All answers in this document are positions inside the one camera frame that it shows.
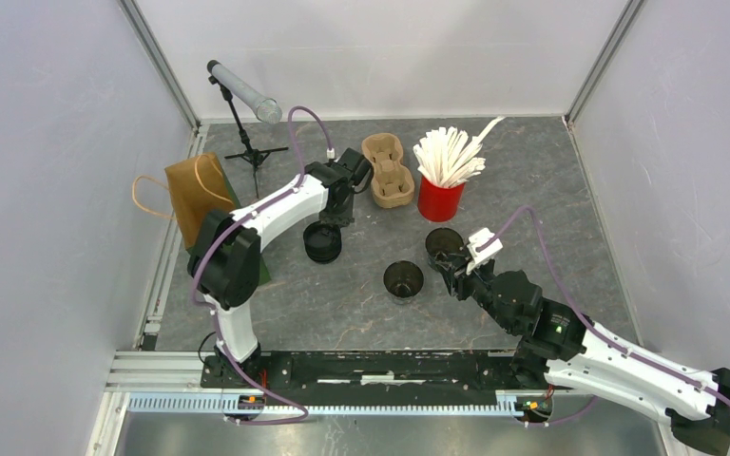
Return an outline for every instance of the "metal frame edge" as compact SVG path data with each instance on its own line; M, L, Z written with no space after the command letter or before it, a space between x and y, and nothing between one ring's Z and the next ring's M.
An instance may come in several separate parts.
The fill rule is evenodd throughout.
M584 166L584 160L581 157L581 148L578 146L577 138L575 138L575 132L573 131L573 125L567 120L567 116L562 119L564 127L567 129L569 140L572 142L572 148L575 150L575 156L578 158L578 164L581 168L581 174L584 176L584 182L586 182L586 188L589 191L589 198L591 199L592 207L594 208L594 216L600 225L600 233L603 235L603 242L606 249L608 250L608 257L611 258L611 266L614 268L614 275L617 277L617 283L620 284L620 290L623 292L623 301L625 304L625 310L628 312L628 316L631 318L631 325L634 327L634 335L636 336L637 345L643 345L642 331L640 330L639 320L637 320L636 313L634 312L633 305L631 303L631 296L628 293L628 287L625 285L623 274L620 270L620 261L617 259L614 253L613 245L611 240L608 238L608 227L605 224L605 217L603 215L603 209L600 206L600 202L597 201L594 192L594 182L591 176L586 172Z
M152 33L152 29L149 27L149 24L147 24L146 19L144 19L144 14L141 12L141 8L139 8L138 3L136 0L117 1L119 6L125 12L127 20L130 21L130 25L135 30L139 41L141 41L142 47L149 56L149 60L152 61L152 66L154 66L158 71L158 74L163 80L163 84L166 86L169 94L172 95L172 98L178 106L178 109L181 111L183 118L193 129L196 130L200 127L200 118L197 117L197 114L191 107L185 92L183 92L183 88L180 83L178 83L178 78L175 77L172 67L166 61L166 57L163 55L161 46L155 39L155 35Z
M196 134L189 142L189 150L186 154L188 159L202 153L209 127L210 125L202 125L196 130ZM163 319L166 300L169 297L169 286L175 273L175 263L178 259L182 241L183 236L178 227L178 222L174 219L170 220L163 235L161 254L158 258L158 264L155 266L155 275L146 293L145 311L138 326L136 339L133 342L134 349L141 346L145 335L157 334L160 330L160 322Z
M578 95L575 97L575 100L569 107L567 114L564 116L567 124L573 124L578 116L581 114L581 111L586 105L586 102L588 101L598 82L600 82L601 78L603 77L605 70L608 68L608 64L611 62L611 59L614 57L614 54L620 47L620 43L627 35L631 24L634 22L634 19L636 19L637 15L639 14L644 2L645 0L628 0L625 4L623 12L620 13L620 17L617 19L617 22L614 24L614 28L611 30L611 33L605 40L605 44L600 50L600 54L598 54L594 65L592 65L591 70L589 71L588 75L586 75L584 83L578 90Z
M86 456L113 456L125 423L128 392L105 392L86 447Z

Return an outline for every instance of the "black cable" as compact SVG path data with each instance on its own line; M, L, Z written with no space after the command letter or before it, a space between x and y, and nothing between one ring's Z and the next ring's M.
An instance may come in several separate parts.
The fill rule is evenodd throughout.
M538 416L540 416L540 417L542 417L542 418L544 418L546 420L548 420L549 419L549 416L550 416L550 415L545 415L544 413L542 413L542 412L540 412L538 410L534 410L534 409L530 409L528 411L530 411L530 412L532 412L532 413L534 413L534 414L536 414L536 415L538 415Z
M374 167L371 166L371 173L370 173L370 176L368 176L368 178L366 178L366 180L365 180L365 186L360 188L359 191L355 190L354 191L355 195L359 195L360 193L363 193L365 190L368 190L371 187L371 180L374 178L374 172L375 172Z
M200 361L202 361L203 366L205 366L205 360L202 359L202 346L205 345L205 342L208 341L208 338L214 334L216 334L216 332L214 332L214 331L209 332L208 335L202 339L202 342L200 343L200 347L197 348L197 357L200 358Z
M256 188L256 201L259 200L259 178L256 177L258 172L259 172L259 168L257 166L254 166L253 167L253 186Z

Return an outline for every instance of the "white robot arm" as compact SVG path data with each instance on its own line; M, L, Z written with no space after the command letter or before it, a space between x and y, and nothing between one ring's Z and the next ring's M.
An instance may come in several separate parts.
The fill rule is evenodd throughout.
M351 223L354 188L370 169L362 155L347 149L337 161L310 163L300 186L297 183L301 176L295 176L277 192L230 215L214 211L206 216L189 258L191 275L217 235L233 220L246 219L208 258L200 284L206 302L215 306L225 343L238 362L245 361L259 347L250 318L250 297L259 285L261 251L287 228L315 214L329 224Z
M541 287L530 283L524 272L495 275L492 258L502 244L488 228L467 242L449 231L428 237L431 265L451 295L473 298L506 332L521 336L511 368L523 386L549 384L587 392L670 425L674 436L691 447L726 453L729 369L692 369L624 340L580 313L569 297L569 305L543 297ZM449 245L441 241L446 235ZM460 245L452 244L452 238ZM546 252L545 257L551 267Z

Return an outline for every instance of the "microphone stand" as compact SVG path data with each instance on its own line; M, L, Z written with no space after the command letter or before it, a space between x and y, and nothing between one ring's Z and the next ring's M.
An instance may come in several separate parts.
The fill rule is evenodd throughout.
M228 102L228 105L231 106L231 112L234 113L234 121L237 123L237 127L240 130L240 140L241 143L244 145L244 152L240 154L233 154L233 155L226 155L225 158L230 159L242 159L253 166L253 185L256 187L256 199L259 199L259 180L257 178L257 173L259 172L259 168L264 164L264 161L267 160L267 157L270 157L270 154L273 152L283 152L285 150L289 150L289 147L276 147L275 149L264 149L264 150L258 150L254 149L252 145L250 145L250 137L247 136L247 131L245 131L244 127L241 125L241 121L239 119L239 114L237 114L237 109L234 106L234 95L231 93L230 90L228 90L228 87L220 84L219 81L217 81L217 78L214 76L211 76L208 78L208 81L211 84L216 84L220 86L220 92L222 93L222 97L225 99L226 102Z

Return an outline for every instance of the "marble-patterned floor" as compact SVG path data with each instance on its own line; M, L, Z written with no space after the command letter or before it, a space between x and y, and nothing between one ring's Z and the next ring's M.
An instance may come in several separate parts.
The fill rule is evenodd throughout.
M630 316L586 182L567 131L558 118L510 118L483 141L487 169L466 185L457 216L432 223L418 214L420 175L413 145L439 126L455 126L477 135L489 119L418 119L328 122L338 153L360 150L363 139L378 132L398 136L405 164L413 171L416 194L407 206L382 209L369 192L357 197L356 222L343 229L343 251L331 264L318 265L303 251L301 235L308 218L275 239L264 251L272 281L252 298L254 329L265 350L345 350L402 348L511 348L507 336L473 301L446 294L441 278L425 263L424 238L438 226L463 237L481 227L498 227L521 204L530 204L543 222L547 244L564 282L584 313L615 333L635 340ZM251 123L253 145L264 149L289 143L285 123ZM306 162L324 161L325 143L314 123L301 123L298 140ZM218 156L241 152L237 128L214 124L205 152ZM222 165L242 204L255 198L247 163ZM263 196L297 173L292 152L271 156L259 172ZM530 220L520 218L503 237L496 270L523 269L545 296L562 300L539 250ZM400 259L418 264L425 275L420 295L409 305L394 304L382 284L385 268ZM189 305L189 280L182 252L159 333L157 351L193 351L212 331L205 310Z

